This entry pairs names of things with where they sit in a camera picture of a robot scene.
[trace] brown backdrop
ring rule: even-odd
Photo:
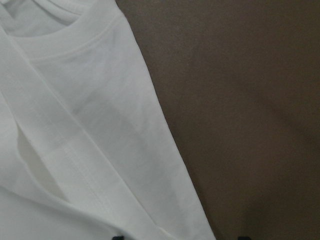
[[[320,239],[320,1],[117,3],[217,239]]]

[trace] t-shirt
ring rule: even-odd
[[[0,2],[0,239],[214,240],[116,2]]]

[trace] crew neck collar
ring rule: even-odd
[[[97,37],[120,13],[115,0],[95,0],[77,20],[61,30],[41,36],[8,37],[23,49],[30,60],[60,56]]]

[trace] white t-shirt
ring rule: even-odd
[[[0,2],[0,239],[214,240],[115,1]]]

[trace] brown fabric background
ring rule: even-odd
[[[217,239],[320,239],[320,1],[117,3]]]

